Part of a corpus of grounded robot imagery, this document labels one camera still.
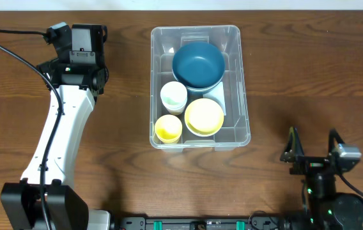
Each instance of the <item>clear storage bin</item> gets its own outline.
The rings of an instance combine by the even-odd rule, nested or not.
[[[175,81],[172,73],[174,53],[190,42],[208,42],[222,52],[226,71],[222,78],[226,115],[220,131],[210,137],[192,134],[184,122],[184,113],[178,115],[183,123],[183,133],[177,144],[164,144],[155,134],[155,122],[169,114],[162,105],[160,90]],[[240,30],[236,26],[186,26],[156,27],[151,32],[150,68],[150,143],[166,152],[181,152],[184,148],[214,147],[215,151],[228,151],[250,142],[250,126],[245,94]],[[191,101],[202,98],[189,92]]]

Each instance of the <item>gray plastic container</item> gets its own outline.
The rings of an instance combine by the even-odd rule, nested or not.
[[[222,52],[226,71],[222,78],[226,115],[220,131],[210,137],[192,134],[184,122],[184,113],[178,115],[183,133],[178,144],[163,144],[155,134],[159,117],[169,114],[162,105],[162,86],[176,79],[172,73],[174,53],[190,42],[208,42]],[[150,79],[150,143],[166,152],[182,152],[184,148],[214,147],[215,151],[229,151],[250,142],[250,125],[245,94],[240,30],[236,26],[156,27],[151,31]],[[189,92],[187,106],[203,96]]]

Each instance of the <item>green tape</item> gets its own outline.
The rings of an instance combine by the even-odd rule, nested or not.
[[[237,230],[245,230],[245,222],[237,221]]]
[[[153,229],[154,230],[162,230],[162,222],[161,221],[154,221]]]

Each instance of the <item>wood grain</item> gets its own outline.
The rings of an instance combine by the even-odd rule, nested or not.
[[[0,27],[44,31],[58,22],[105,24],[111,77],[84,129],[75,190],[90,208],[118,216],[248,216],[301,208],[302,177],[279,161],[296,125],[308,155],[324,155],[328,131],[363,152],[363,11],[0,12]],[[150,146],[150,32],[156,26],[234,24],[241,30],[252,140],[229,152]],[[0,34],[34,64],[55,56],[35,35]],[[42,80],[0,51],[0,191],[18,181],[45,123]],[[346,175],[363,190],[361,163]],[[340,192],[351,192],[341,181]],[[0,229],[11,226],[0,203]]]

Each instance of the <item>yellow bowl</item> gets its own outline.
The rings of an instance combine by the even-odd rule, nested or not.
[[[182,135],[182,129],[182,122],[173,115],[164,115],[155,124],[155,133],[165,144],[176,144]]]
[[[185,111],[184,121],[193,134],[209,137],[220,130],[224,113],[217,102],[202,98],[190,103]]]

